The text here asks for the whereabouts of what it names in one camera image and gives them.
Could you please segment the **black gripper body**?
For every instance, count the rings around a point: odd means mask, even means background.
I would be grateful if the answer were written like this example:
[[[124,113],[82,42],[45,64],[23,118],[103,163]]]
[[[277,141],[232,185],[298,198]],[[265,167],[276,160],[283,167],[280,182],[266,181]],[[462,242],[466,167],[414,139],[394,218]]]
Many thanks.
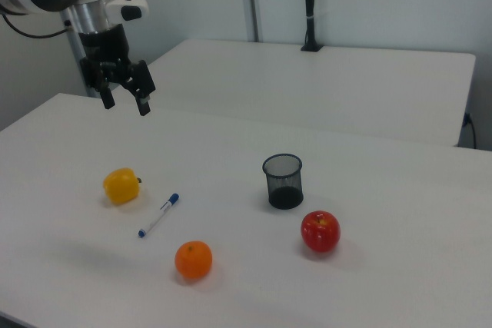
[[[155,83],[144,61],[131,62],[122,25],[107,31],[79,35],[85,57],[80,60],[86,84],[100,95],[109,95],[110,84],[120,84],[133,95],[146,97]]]

